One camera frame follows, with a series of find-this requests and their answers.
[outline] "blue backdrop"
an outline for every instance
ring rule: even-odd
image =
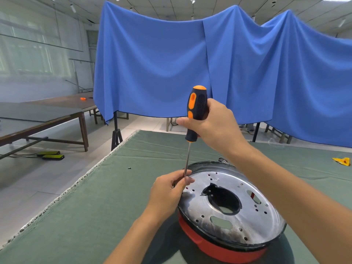
[[[302,140],[352,147],[352,40],[323,35],[291,11],[258,26],[237,6],[170,22],[104,4],[94,101],[105,119],[184,116],[194,85],[239,124],[267,121]]]

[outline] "hole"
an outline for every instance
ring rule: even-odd
[[[211,216],[210,221],[214,225],[219,226],[221,228],[228,229],[228,230],[232,229],[232,223],[228,220],[223,220],[219,217]]]
[[[216,186],[214,183],[205,188],[201,195],[206,195],[213,208],[225,215],[236,215],[242,208],[237,195],[225,188]]]
[[[253,199],[256,204],[262,203],[262,201],[260,201],[260,199],[251,190],[247,190],[247,194],[251,197],[251,199]]]

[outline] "screwdriver shaft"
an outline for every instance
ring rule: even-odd
[[[187,159],[186,159],[186,166],[184,168],[184,174],[183,174],[183,177],[186,176],[186,173],[187,173],[187,167],[188,167],[188,160],[189,160],[189,151],[191,149],[191,143],[189,143],[189,146],[188,146],[188,152],[187,152]]]

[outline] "floor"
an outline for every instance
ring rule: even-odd
[[[78,178],[106,156],[111,149],[113,124],[104,125],[86,113],[89,150],[85,152],[80,145],[40,142],[20,154],[32,154],[42,150],[59,150],[65,155],[61,161],[45,161],[40,158],[6,158],[0,165],[0,245],[15,234],[22,226],[43,210],[53,199],[69,188]],[[130,115],[130,119],[118,119],[118,126],[124,139],[134,131],[166,132],[166,119],[148,118]],[[272,133],[264,133],[266,124],[262,123],[257,142],[269,143],[272,146],[300,146],[325,150],[352,152],[350,148],[319,145],[293,138],[290,145],[279,144],[279,138]],[[170,133],[185,134],[182,126],[172,126]],[[252,135],[243,132],[246,139]],[[66,140],[81,140],[78,120],[61,124],[36,134],[37,137]],[[19,140],[11,145],[0,147],[0,154],[9,152],[21,145]]]

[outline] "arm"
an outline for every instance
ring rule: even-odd
[[[183,170],[158,177],[143,214],[133,223],[104,264],[140,264],[159,227],[175,212],[184,188],[192,182],[194,179],[190,177],[183,178]]]
[[[252,147],[233,113],[208,99],[209,115],[177,123],[196,131],[222,153],[275,206],[320,264],[352,260],[352,211],[311,187]]]

